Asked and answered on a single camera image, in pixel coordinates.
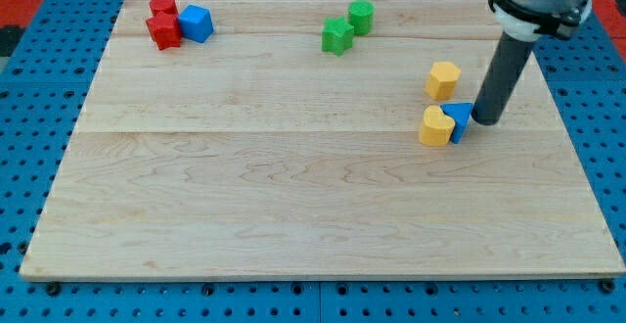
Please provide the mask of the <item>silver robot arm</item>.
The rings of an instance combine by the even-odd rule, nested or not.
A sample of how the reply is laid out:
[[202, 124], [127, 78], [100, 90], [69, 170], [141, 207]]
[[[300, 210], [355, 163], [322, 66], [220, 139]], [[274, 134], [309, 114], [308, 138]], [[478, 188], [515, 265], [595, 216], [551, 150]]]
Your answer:
[[482, 125], [500, 120], [535, 43], [570, 39], [591, 15], [592, 0], [488, 0], [488, 6], [503, 33], [473, 103], [471, 116]]

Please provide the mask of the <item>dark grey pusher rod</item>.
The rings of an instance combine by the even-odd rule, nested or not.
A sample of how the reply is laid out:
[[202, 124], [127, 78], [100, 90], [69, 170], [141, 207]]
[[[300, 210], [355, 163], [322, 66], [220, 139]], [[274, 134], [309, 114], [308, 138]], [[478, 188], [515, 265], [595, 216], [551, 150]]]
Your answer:
[[502, 33], [473, 103], [471, 116], [475, 122], [494, 125], [500, 120], [534, 45]]

